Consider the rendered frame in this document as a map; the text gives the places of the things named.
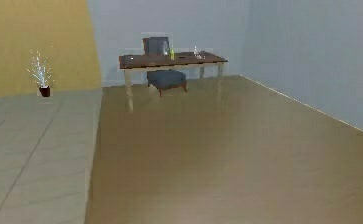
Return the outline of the dark blue upholstered chair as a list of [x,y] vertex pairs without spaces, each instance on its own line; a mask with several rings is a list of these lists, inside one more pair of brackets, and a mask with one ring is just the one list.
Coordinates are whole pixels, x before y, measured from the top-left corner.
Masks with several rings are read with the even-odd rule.
[[[147,37],[143,39],[146,55],[171,56],[168,37]],[[156,70],[147,72],[148,85],[153,85],[162,95],[163,90],[181,87],[187,91],[186,75],[176,70]]]

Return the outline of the brown table with pale legs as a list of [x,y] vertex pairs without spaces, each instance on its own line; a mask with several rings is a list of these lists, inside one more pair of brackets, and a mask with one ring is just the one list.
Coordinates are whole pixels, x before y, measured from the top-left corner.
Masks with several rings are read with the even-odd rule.
[[200,77],[203,77],[206,66],[216,65],[218,69],[217,76],[222,77],[224,64],[227,62],[227,59],[206,51],[201,51],[198,56],[193,52],[177,52],[174,54],[174,58],[150,54],[122,55],[119,57],[119,69],[124,74],[128,108],[133,111],[134,107],[131,73],[196,67],[200,69]]

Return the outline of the pale plant in dark pot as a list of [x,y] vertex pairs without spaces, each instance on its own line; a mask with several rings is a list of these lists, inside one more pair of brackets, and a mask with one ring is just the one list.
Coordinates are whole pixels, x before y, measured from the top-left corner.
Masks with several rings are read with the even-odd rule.
[[26,71],[34,78],[37,89],[42,97],[51,96],[52,68],[49,60],[40,51],[30,50],[30,66]]

